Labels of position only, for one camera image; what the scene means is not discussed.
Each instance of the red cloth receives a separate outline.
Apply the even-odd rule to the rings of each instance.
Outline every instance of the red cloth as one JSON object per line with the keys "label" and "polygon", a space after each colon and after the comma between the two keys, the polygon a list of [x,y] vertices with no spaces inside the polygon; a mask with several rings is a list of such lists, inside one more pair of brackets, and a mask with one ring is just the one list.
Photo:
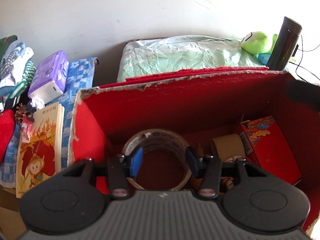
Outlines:
{"label": "red cloth", "polygon": [[14,124],[13,111],[11,109],[4,110],[0,114],[0,162],[13,135]]}

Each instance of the white wall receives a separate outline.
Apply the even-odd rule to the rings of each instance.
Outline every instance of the white wall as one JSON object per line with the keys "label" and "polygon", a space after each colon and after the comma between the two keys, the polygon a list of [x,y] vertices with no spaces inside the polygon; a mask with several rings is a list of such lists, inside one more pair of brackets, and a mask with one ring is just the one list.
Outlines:
{"label": "white wall", "polygon": [[[0,0],[0,37],[17,34],[37,64],[63,49],[70,61],[98,56],[95,84],[116,81],[127,40],[201,34],[278,33],[284,16],[303,27],[304,49],[320,43],[320,0]],[[315,52],[301,65],[319,67]]]}

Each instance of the red box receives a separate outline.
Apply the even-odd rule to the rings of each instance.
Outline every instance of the red box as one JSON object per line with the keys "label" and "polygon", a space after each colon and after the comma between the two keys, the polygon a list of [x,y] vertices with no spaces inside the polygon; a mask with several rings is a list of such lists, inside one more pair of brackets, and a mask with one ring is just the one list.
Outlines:
{"label": "red box", "polygon": [[[210,151],[212,138],[234,133],[243,114],[246,120],[272,115],[302,174],[297,188],[311,203],[306,229],[320,210],[320,115],[288,100],[286,87],[292,80],[289,73],[278,71],[212,69],[81,90],[70,127],[68,163],[87,158],[103,161],[132,135],[150,128],[172,130],[192,147],[199,143]],[[165,159],[154,162],[168,167]],[[97,180],[97,188],[108,190],[105,178]]]}
{"label": "red box", "polygon": [[238,134],[246,156],[271,174],[295,184],[301,177],[297,163],[273,116],[242,122]]}

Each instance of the gray ribbed panel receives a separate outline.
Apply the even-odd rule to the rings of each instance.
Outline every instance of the gray ribbed panel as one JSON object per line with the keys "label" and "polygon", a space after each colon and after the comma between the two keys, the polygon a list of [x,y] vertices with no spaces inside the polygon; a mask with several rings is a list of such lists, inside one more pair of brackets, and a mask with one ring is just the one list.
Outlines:
{"label": "gray ribbed panel", "polygon": [[88,228],[64,236],[27,232],[21,240],[305,240],[299,230],[277,236],[249,233],[226,219],[215,202],[190,191],[136,191],[126,201],[113,201]]}

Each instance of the green plush toy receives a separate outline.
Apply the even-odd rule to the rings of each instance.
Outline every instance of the green plush toy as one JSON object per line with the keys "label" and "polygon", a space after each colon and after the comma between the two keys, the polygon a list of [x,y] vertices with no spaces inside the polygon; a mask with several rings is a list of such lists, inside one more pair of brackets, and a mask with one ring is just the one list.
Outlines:
{"label": "green plush toy", "polygon": [[239,48],[244,49],[246,52],[255,55],[260,53],[271,53],[278,38],[277,34],[272,37],[263,32],[252,32],[245,36]]}

